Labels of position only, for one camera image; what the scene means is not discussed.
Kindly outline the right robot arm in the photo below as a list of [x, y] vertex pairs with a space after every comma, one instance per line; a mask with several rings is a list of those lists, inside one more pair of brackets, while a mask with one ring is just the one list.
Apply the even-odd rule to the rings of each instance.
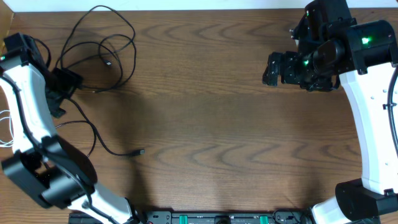
[[397, 41], [387, 21], [358, 24], [346, 1], [315, 0], [290, 31], [295, 52], [270, 54], [264, 84], [307, 91], [342, 87], [353, 112], [362, 159], [359, 179], [295, 223], [379, 223], [397, 211]]

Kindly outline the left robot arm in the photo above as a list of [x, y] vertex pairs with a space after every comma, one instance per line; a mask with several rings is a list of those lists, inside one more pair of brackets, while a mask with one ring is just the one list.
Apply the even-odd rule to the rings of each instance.
[[21, 33], [4, 39], [1, 87], [13, 128], [13, 155], [2, 161], [5, 175], [43, 208], [69, 208], [100, 223], [145, 223], [128, 199], [98, 182], [89, 158], [58, 135], [54, 118], [81, 87], [66, 68], [49, 70], [35, 40]]

